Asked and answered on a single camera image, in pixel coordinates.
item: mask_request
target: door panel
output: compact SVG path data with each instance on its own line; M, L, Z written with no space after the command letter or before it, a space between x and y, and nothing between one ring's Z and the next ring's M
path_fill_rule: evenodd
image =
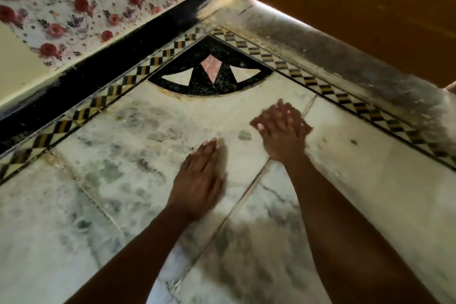
M456 0L259 0L439 86L456 81Z

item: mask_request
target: person's left hand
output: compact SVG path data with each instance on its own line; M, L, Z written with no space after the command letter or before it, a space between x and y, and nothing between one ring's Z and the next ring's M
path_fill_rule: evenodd
M219 152L220 145L213 138L187 156L174 179L167 207L195 221L214 206L225 180L215 173Z

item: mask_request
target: person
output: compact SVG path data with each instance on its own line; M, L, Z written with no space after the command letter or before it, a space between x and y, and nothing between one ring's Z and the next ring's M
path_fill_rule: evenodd
M436 300L368 220L312 165L305 138L312 128L289 104L251 122L271 159L293 183L316 270L334 304ZM66 303L145 303L174 244L216 203L225 177L216 173L217 140L182 163L163 211Z

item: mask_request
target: yellow wall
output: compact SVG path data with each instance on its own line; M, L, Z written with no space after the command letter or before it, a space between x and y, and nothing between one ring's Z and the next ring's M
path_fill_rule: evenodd
M230 1L212 0L204 13L212 13ZM0 111L2 111L53 83L63 70L50 70L3 23L0 23L0 39Z

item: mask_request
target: pink diamond shape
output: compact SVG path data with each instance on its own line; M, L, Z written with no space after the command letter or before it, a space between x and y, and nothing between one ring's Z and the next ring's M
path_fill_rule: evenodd
M206 71L211 80L212 84L214 84L217 76L219 75L220 67L222 66L222 62L215 58L212 54L210 54L206 59L201 62L201 65Z

